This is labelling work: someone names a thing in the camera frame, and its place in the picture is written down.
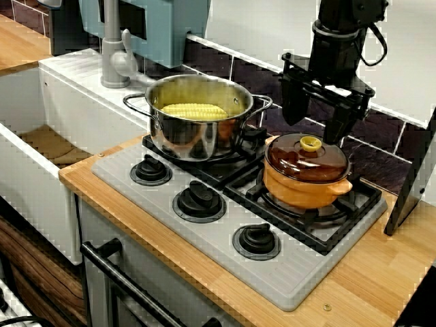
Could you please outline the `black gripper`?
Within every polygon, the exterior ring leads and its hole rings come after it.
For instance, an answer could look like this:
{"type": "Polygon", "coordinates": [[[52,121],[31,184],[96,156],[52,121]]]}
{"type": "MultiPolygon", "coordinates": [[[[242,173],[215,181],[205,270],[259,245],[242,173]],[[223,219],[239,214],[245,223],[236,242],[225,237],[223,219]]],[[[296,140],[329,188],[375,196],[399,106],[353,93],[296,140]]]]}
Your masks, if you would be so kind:
{"type": "Polygon", "coordinates": [[[365,30],[315,30],[309,58],[287,52],[282,55],[282,115],[295,125],[307,115],[314,98],[334,108],[326,121],[323,140],[337,144],[367,115],[375,91],[356,75],[363,61],[365,30]]]}

